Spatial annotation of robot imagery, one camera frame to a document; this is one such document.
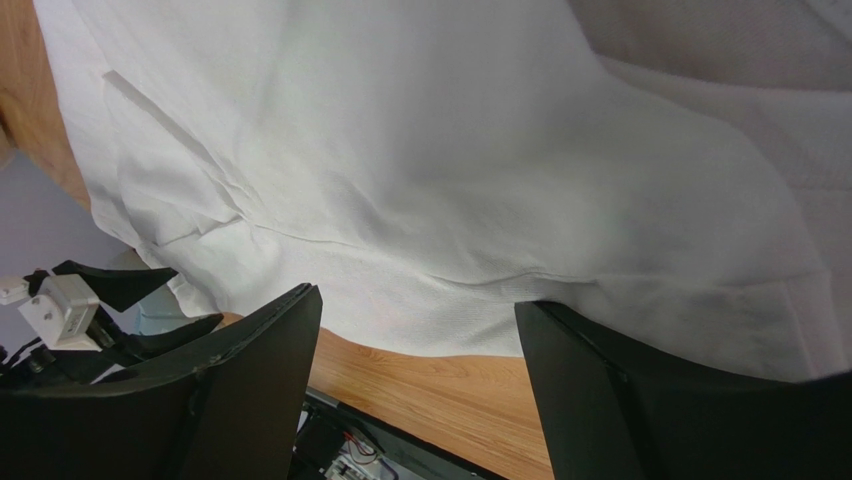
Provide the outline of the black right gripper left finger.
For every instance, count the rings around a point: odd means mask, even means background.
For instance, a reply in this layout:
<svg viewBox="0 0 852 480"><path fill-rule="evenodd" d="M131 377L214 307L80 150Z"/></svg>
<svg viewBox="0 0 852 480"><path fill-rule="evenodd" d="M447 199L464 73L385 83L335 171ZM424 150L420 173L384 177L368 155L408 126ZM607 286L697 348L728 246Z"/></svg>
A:
<svg viewBox="0 0 852 480"><path fill-rule="evenodd" d="M302 284L94 385L1 396L5 479L283 479L323 301Z"/></svg>

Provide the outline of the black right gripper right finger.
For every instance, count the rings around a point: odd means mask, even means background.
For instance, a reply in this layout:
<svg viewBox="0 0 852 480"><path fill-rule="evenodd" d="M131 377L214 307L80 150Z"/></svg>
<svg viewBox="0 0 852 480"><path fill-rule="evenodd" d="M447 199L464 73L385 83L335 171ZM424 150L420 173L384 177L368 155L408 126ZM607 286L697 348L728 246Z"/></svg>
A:
<svg viewBox="0 0 852 480"><path fill-rule="evenodd" d="M851 377L709 368L567 306L515 307L558 479L847 479Z"/></svg>

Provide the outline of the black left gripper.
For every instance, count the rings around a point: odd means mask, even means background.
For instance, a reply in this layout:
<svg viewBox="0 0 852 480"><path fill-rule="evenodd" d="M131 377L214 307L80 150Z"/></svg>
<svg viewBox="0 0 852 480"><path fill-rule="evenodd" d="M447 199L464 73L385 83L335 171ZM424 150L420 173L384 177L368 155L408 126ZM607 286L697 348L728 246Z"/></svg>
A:
<svg viewBox="0 0 852 480"><path fill-rule="evenodd" d="M67 260L53 268L57 275L78 275L99 300L124 312L178 275L172 268L105 270ZM1 368L1 390L31 390L62 385L91 385L111 373L149 360L211 332L222 314L202 317L156 335L101 332L89 337L99 350L51 350L41 341L11 366Z"/></svg>

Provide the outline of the white t-shirt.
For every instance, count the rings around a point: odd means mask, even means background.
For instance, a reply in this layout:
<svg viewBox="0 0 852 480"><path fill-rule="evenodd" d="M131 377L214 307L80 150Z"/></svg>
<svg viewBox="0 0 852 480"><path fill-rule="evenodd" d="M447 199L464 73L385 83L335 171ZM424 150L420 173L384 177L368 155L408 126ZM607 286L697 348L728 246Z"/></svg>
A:
<svg viewBox="0 0 852 480"><path fill-rule="evenodd" d="M97 225L183 312L310 282L413 356L552 300L666 352L851 367L847 1L39 1Z"/></svg>

